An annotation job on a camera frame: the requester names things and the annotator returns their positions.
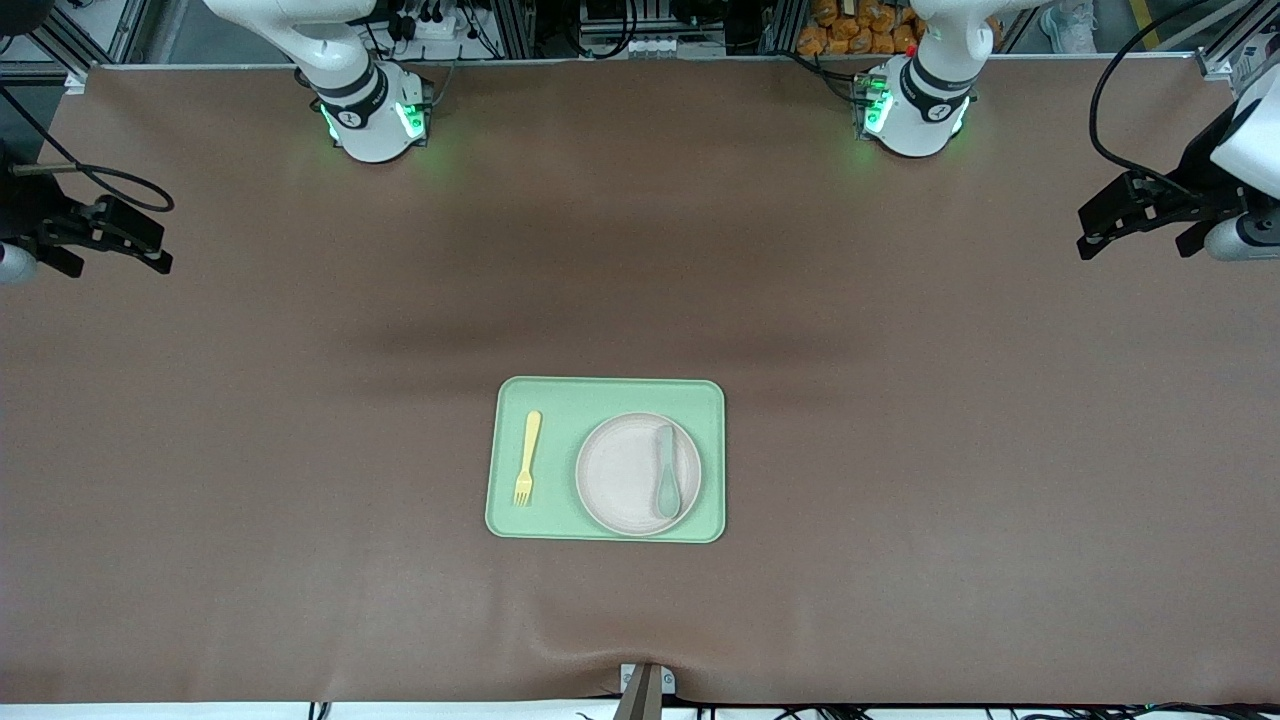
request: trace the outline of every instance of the fork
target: fork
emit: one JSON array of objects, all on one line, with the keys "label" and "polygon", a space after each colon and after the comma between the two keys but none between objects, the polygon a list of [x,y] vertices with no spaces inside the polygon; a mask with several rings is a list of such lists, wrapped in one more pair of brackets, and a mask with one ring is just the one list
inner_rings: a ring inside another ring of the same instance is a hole
[{"label": "fork", "polygon": [[538,445],[538,430],[543,427],[543,414],[531,410],[525,418],[525,459],[520,462],[520,474],[516,475],[515,503],[518,507],[529,506],[529,496],[534,493],[534,446]]}]

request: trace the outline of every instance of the green led light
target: green led light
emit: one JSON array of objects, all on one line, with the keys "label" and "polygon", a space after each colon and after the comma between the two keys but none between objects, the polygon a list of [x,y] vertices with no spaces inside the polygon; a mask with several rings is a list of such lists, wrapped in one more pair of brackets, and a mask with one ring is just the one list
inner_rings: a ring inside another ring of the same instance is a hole
[{"label": "green led light", "polygon": [[329,117],[329,110],[324,105],[320,105],[320,114],[324,115],[324,122],[329,126],[329,137],[332,137],[334,142],[339,142],[338,128],[333,127],[333,118]]},{"label": "green led light", "polygon": [[890,109],[893,108],[893,94],[884,91],[867,110],[867,132],[879,132],[884,129],[884,119],[888,118]]},{"label": "green led light", "polygon": [[399,115],[401,124],[404,126],[404,132],[410,137],[419,137],[422,135],[422,111],[413,106],[404,106],[399,102],[396,104],[396,114]]},{"label": "green led light", "polygon": [[969,99],[965,97],[964,104],[960,105],[959,110],[956,110],[956,124],[951,126],[951,135],[960,132],[960,128],[964,127],[964,111],[968,109],[969,109]]}]

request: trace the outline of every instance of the green tray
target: green tray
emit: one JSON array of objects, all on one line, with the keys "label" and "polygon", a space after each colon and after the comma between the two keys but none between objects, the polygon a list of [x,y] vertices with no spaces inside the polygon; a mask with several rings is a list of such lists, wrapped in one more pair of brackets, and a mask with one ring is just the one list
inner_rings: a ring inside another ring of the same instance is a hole
[{"label": "green tray", "polygon": [[[527,507],[512,496],[525,437],[525,416],[543,414],[534,451],[534,492]],[[577,497],[577,452],[596,425],[625,413],[655,413],[694,438],[703,484],[694,507],[668,530],[620,536],[599,525]],[[498,391],[485,523],[504,538],[712,542],[724,532],[724,392],[710,380],[516,377]]]}]

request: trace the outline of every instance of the cable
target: cable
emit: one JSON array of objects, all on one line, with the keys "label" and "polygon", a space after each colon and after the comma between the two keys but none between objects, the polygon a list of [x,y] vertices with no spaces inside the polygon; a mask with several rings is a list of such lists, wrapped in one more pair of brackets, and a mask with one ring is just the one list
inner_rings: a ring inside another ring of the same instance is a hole
[{"label": "cable", "polygon": [[440,91],[436,92],[434,97],[431,97],[433,110],[438,108],[440,102],[444,102],[444,94],[449,90],[449,83],[453,82],[453,70],[458,68],[458,60],[461,59],[462,59],[462,45],[458,44],[458,56],[454,58],[453,63],[449,64],[449,74],[444,76],[444,83],[440,85]]},{"label": "cable", "polygon": [[823,68],[822,64],[818,61],[818,56],[817,55],[813,56],[813,61],[809,61],[803,55],[799,55],[796,53],[791,53],[790,50],[778,50],[778,51],[776,51],[773,54],[774,55],[782,55],[783,58],[791,58],[792,60],[795,60],[796,63],[799,63],[801,68],[809,70],[810,73],[813,73],[813,74],[815,74],[818,77],[820,77],[823,85],[827,86],[827,90],[829,90],[832,92],[832,95],[835,95],[836,97],[840,97],[845,102],[850,102],[850,104],[858,105],[858,106],[864,106],[864,105],[868,104],[867,100],[859,100],[856,97],[852,97],[852,96],[842,92],[837,86],[832,85],[833,81],[835,82],[852,83],[854,82],[854,76],[849,74],[849,73],[837,73],[835,70],[828,70],[827,68]]},{"label": "cable", "polygon": [[723,47],[726,50],[733,50],[736,47],[746,47],[748,45],[758,45],[760,42],[760,40],[763,40],[763,38],[764,38],[763,35],[758,35],[758,36],[753,37],[751,40],[746,40],[744,42],[716,42],[716,41],[708,41],[708,42],[699,42],[698,45],[700,47]]},{"label": "cable", "polygon": [[[160,187],[159,184],[146,178],[141,178],[133,173],[127,173],[124,170],[116,170],[114,168],[104,168],[101,165],[86,165],[81,163],[79,160],[76,159],[74,155],[70,154],[70,151],[63,147],[61,142],[58,142],[58,140],[54,136],[49,135],[49,131],[45,129],[45,126],[40,124],[40,120],[32,117],[32,114],[28,113],[27,109],[22,106],[22,102],[18,102],[18,99],[14,97],[12,92],[9,92],[9,88],[0,86],[0,95],[3,95],[4,99],[10,105],[13,105],[13,109],[17,110],[19,115],[22,115],[22,119],[27,120],[27,124],[33,127],[36,132],[38,132],[40,136],[45,138],[45,142],[51,145],[54,150],[58,151],[59,155],[65,158],[68,163],[76,165],[77,170],[83,173],[84,177],[87,177],[88,179],[97,183],[97,186],[101,187],[102,190],[110,192],[111,195],[123,200],[124,202],[128,202],[129,205],[133,205],[134,208],[140,208],[142,210],[151,210],[152,213],[168,213],[169,210],[174,209],[173,196],[169,195],[169,192],[165,191],[165,188]],[[127,195],[116,190],[114,186],[111,186],[99,176],[110,176],[124,181],[129,181],[134,184],[140,184],[150,190],[151,192],[156,193],[161,200],[164,200],[164,204],[155,205],[151,202],[145,202],[142,200],[138,200],[137,197],[133,197],[131,195]]]},{"label": "cable", "polygon": [[[699,703],[698,716],[703,717],[703,711],[709,710],[712,717],[714,717],[716,710],[721,707],[746,707],[735,705],[705,705]],[[781,715],[774,716],[772,720],[799,720],[804,717],[803,712],[813,712],[819,720],[873,720],[868,714],[876,706],[869,705],[792,705],[782,706],[780,710]],[[1043,706],[1037,708],[1038,712],[1019,715],[1018,711],[1011,706],[998,705],[998,706],[983,706],[974,707],[974,710],[982,710],[986,714],[987,720],[995,720],[992,710],[1001,710],[1009,712],[1010,720],[1137,720],[1143,715],[1151,712],[1194,712],[1198,715],[1208,715],[1217,717],[1219,720],[1271,720],[1263,714],[1276,715],[1280,714],[1280,706],[1276,705],[1190,705],[1184,702],[1166,702],[1162,705],[1111,705],[1111,706],[1085,706],[1085,707],[1065,707],[1065,706]]]},{"label": "cable", "polygon": [[1093,143],[1093,149],[1097,150],[1098,155],[1102,155],[1102,158],[1110,160],[1111,163],[1115,163],[1116,165],[1120,165],[1121,168],[1126,168],[1137,173],[1142,173],[1148,178],[1157,179],[1169,186],[1170,188],[1196,200],[1197,202],[1201,201],[1199,193],[1187,190],[1178,182],[1170,179],[1167,176],[1157,173],[1156,170],[1146,165],[1134,163],[1128,158],[1121,158],[1120,155],[1116,155],[1115,152],[1107,150],[1107,147],[1102,145],[1102,140],[1098,138],[1098,102],[1102,100],[1102,91],[1106,88],[1107,81],[1111,79],[1111,74],[1115,73],[1116,67],[1120,64],[1120,60],[1124,60],[1124,56],[1128,55],[1129,51],[1134,49],[1134,46],[1142,42],[1143,37],[1147,37],[1152,31],[1167,23],[1169,20],[1176,18],[1178,15],[1181,15],[1187,10],[1198,8],[1208,1],[1210,0],[1192,0],[1187,5],[1183,5],[1181,8],[1178,8],[1171,13],[1161,15],[1160,18],[1148,23],[1147,27],[1139,29],[1138,35],[1130,37],[1129,41],[1125,42],[1123,47],[1120,47],[1120,51],[1116,53],[1115,58],[1112,58],[1111,61],[1107,63],[1106,69],[1102,70],[1102,77],[1098,78],[1097,87],[1093,88],[1093,99],[1089,100],[1089,142]]},{"label": "cable", "polygon": [[462,8],[462,14],[467,18],[467,24],[479,35],[480,45],[493,55],[494,60],[500,60],[502,54],[498,53],[498,45],[489,37],[489,32],[485,31],[484,23],[480,22],[480,15],[476,13],[476,8],[471,4],[471,0],[462,0],[458,6]]},{"label": "cable", "polygon": [[573,37],[573,26],[581,27],[581,22],[576,20],[573,15],[570,14],[571,6],[575,0],[566,0],[562,14],[564,15],[564,40],[568,41],[568,46],[579,54],[580,58],[590,58],[593,60],[608,60],[621,54],[623,50],[631,46],[631,41],[636,38],[636,31],[640,29],[640,8],[636,5],[636,0],[627,0],[627,8],[631,9],[631,29],[627,29],[627,14],[626,10],[622,12],[622,36],[618,37],[618,44],[613,46],[604,55],[596,55],[590,50],[582,47],[582,45]]},{"label": "cable", "polygon": [[369,33],[369,40],[374,44],[374,53],[378,54],[379,60],[387,60],[387,51],[383,50],[383,44],[378,42],[378,36],[374,35],[374,28],[369,26],[369,20],[365,20],[365,32]]},{"label": "cable", "polygon": [[1023,41],[1023,36],[1027,35],[1027,28],[1029,28],[1032,23],[1036,22],[1036,15],[1039,14],[1041,9],[1032,8],[1030,10],[1027,12],[1030,14],[1027,15],[1027,22],[1023,23],[1023,27],[1018,28],[1018,35],[1015,35],[1011,38],[1009,37],[1005,38],[1004,46],[1007,47],[1007,50],[1004,50],[1005,54],[1012,53],[1014,49],[1018,47],[1018,44]]}]

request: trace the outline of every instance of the brown table surface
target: brown table surface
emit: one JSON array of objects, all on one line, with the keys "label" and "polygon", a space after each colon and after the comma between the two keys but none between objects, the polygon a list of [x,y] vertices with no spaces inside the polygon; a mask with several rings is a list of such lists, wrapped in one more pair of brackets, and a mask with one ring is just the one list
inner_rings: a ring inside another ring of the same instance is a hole
[{"label": "brown table surface", "polygon": [[[788,63],[466,68],[379,167],[287,72],[96,72],[54,131],[173,191],[177,260],[4,291],[0,697],[649,659],[700,701],[1280,701],[1280,264],[1076,258],[1101,69],[992,63],[911,161]],[[1169,167],[1228,101],[1134,60],[1103,129]],[[724,536],[490,536],[516,374],[718,382]]]}]

